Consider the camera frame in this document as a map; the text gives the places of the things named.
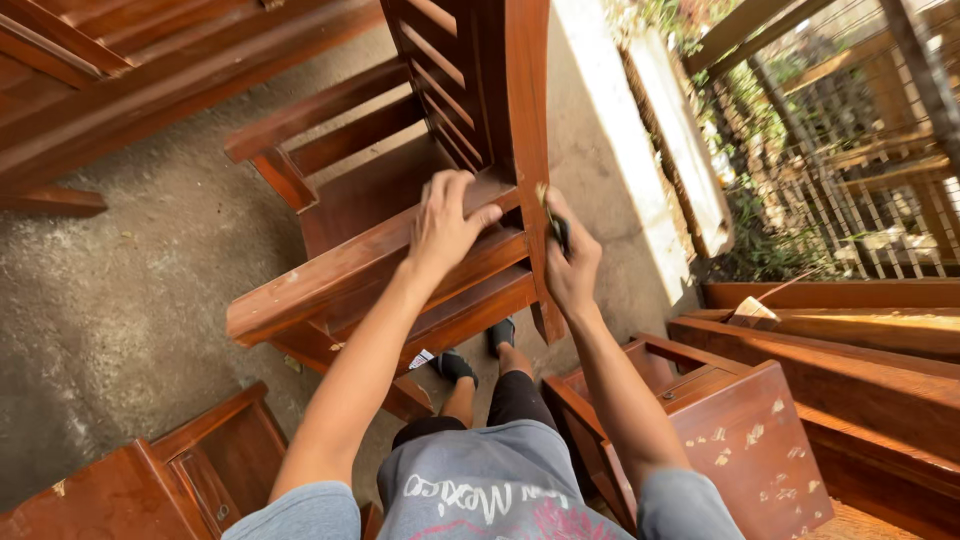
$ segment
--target left hand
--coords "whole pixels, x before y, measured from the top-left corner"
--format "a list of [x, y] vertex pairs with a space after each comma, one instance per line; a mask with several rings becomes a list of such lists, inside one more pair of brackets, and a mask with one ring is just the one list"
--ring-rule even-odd
[[486, 205], [464, 217], [464, 195], [475, 180], [468, 171], [446, 170], [423, 186], [407, 259], [437, 282], [464, 259], [477, 235], [503, 216], [498, 205]]

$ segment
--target concrete floor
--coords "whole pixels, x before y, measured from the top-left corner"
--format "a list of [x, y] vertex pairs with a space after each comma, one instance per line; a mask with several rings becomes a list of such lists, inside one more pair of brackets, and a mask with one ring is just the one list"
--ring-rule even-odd
[[[586, 88], [556, 22], [552, 181], [605, 246], [597, 300], [614, 335], [663, 334], [663, 320], [696, 300], [686, 276], [658, 270], [602, 127], [582, 106]], [[230, 301], [305, 261], [300, 228], [251, 166], [224, 156], [222, 143], [394, 53], [381, 27], [67, 176], [64, 185], [104, 193], [110, 210], [99, 216], [0, 214], [0, 511], [254, 380], [270, 387], [267, 403], [293, 434], [320, 377], [298, 375], [268, 345], [234, 345], [224, 326]], [[676, 281], [682, 296], [668, 294]], [[577, 364], [569, 338], [550, 348], [540, 341], [529, 310], [517, 325], [518, 346], [539, 376]], [[481, 378], [482, 426], [496, 365], [482, 335], [459, 349]], [[447, 385], [429, 371], [414, 378], [439, 407]], [[377, 499], [375, 471], [401, 426], [381, 411], [368, 430], [354, 467], [360, 504]]]

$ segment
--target wire fence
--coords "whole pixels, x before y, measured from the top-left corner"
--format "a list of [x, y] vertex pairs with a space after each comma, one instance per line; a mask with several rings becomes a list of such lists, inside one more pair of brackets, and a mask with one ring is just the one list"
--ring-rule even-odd
[[[906, 7], [956, 99], [960, 0]], [[848, 278], [960, 276], [960, 184], [877, 0], [837, 0], [713, 79], [763, 228]]]

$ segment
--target person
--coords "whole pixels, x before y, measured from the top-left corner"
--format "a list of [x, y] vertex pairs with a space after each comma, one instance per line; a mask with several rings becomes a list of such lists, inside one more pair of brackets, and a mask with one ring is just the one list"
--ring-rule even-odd
[[[477, 235], [503, 214], [464, 217], [464, 171], [424, 187], [407, 258], [350, 336], [311, 399], [270, 503], [233, 525], [227, 540], [359, 538], [350, 490], [364, 431], [390, 387], [417, 315]], [[569, 253], [547, 242], [546, 280], [570, 327], [597, 417], [630, 484], [639, 487], [640, 538], [742, 538], [713, 484], [690, 470], [666, 414], [607, 330], [593, 300], [600, 245], [554, 188], [546, 203], [570, 223]], [[538, 394], [510, 320], [488, 331], [499, 358], [488, 425], [471, 429], [477, 379], [454, 352], [432, 360], [455, 388], [440, 415], [397, 435], [377, 476], [385, 511], [378, 538], [629, 538], [586, 507], [569, 450]]]

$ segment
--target chair seat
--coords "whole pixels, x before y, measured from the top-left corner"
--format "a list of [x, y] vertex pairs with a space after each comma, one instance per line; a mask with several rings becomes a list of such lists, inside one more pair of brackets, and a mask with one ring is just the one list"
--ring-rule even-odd
[[300, 213], [307, 258], [314, 258], [415, 206], [434, 173], [458, 168], [431, 134], [367, 161], [317, 189]]

